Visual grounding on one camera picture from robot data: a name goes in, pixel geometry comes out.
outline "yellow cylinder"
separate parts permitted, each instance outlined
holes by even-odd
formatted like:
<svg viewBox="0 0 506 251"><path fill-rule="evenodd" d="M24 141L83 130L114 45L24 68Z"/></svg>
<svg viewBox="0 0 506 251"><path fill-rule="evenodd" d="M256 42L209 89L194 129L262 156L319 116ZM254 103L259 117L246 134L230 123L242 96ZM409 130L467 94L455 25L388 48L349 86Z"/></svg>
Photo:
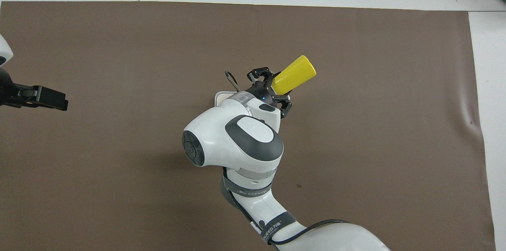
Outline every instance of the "yellow cylinder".
<svg viewBox="0 0 506 251"><path fill-rule="evenodd" d="M272 82L276 94L283 95L295 87L316 76L316 71L309 59L301 55L286 67Z"/></svg>

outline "black cable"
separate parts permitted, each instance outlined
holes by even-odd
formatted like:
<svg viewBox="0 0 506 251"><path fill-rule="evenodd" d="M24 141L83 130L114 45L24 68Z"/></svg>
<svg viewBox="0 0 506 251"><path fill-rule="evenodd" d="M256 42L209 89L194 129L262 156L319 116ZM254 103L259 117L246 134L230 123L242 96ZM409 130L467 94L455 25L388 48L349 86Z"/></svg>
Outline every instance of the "black cable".
<svg viewBox="0 0 506 251"><path fill-rule="evenodd" d="M308 232L309 230L314 229L314 228L319 227L319 226L322 226L324 224L329 224L329 223L349 223L349 222L344 221L344 220L324 220L324 221L315 223L312 226L310 226L310 227L308 227L308 228L300 231L299 233L297 233L296 235L293 235L292 237L290 237L287 240L283 240L283 241L279 241L279 242L278 241L274 241L274 240L269 240L269 242L267 244L269 244L269 245L271 245L271 244L274 244L274 245L283 245L283 244L290 243L293 240L296 240L297 238L299 238L304 233Z"/></svg>
<svg viewBox="0 0 506 251"><path fill-rule="evenodd" d="M232 84L232 86L237 90L238 92L241 91L239 88L239 85L237 84L237 80L235 80L234 75L230 73L230 71L225 71L225 76L227 77L228 81Z"/></svg>

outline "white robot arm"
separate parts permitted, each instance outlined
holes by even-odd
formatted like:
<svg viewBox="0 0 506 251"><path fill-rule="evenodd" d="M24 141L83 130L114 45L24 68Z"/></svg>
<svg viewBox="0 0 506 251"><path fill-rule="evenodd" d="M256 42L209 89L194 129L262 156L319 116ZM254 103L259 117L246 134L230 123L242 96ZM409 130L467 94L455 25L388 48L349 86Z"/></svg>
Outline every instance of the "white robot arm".
<svg viewBox="0 0 506 251"><path fill-rule="evenodd" d="M303 55L281 73L273 74L267 67L252 70L248 74L252 87L185 127L186 156L199 167L223 167L222 195L266 244L280 251L387 251L372 233L345 221L302 226L273 197L271 184L283 154L279 125L291 107L288 94L315 74Z"/></svg>

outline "white robot part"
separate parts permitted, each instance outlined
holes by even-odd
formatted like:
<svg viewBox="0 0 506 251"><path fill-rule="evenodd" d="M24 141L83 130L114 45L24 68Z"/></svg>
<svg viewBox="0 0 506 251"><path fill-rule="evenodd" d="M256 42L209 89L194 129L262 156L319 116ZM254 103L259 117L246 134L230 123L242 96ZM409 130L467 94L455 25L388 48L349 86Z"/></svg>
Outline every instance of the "white robot part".
<svg viewBox="0 0 506 251"><path fill-rule="evenodd" d="M12 57L14 53L12 53L9 44L5 41L4 37L0 35L0 67L5 65Z"/></svg>
<svg viewBox="0 0 506 251"><path fill-rule="evenodd" d="M283 144L266 121L252 117L251 111L260 110L255 100L247 92L238 92L191 121L183 134L188 159L197 166L217 165L257 174L275 170Z"/></svg>
<svg viewBox="0 0 506 251"><path fill-rule="evenodd" d="M266 67L260 69L268 71L262 75L267 76L264 81L252 75L251 88L220 100L186 126L183 146L188 159L197 166L223 167L222 195L276 250L388 251L365 228L345 221L305 227L274 198L272 182L284 151L277 132L291 103L287 94L269 91L274 75Z"/></svg>

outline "yellow object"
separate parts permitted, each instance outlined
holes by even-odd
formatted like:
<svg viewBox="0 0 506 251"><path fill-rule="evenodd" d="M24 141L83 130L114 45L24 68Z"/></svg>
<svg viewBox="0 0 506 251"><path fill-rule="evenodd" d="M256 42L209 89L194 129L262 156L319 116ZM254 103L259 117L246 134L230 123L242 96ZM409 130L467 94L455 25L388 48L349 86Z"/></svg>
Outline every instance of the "yellow object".
<svg viewBox="0 0 506 251"><path fill-rule="evenodd" d="M286 67L272 82L276 94L283 95L302 83L316 76L316 71L309 59L301 55Z"/></svg>

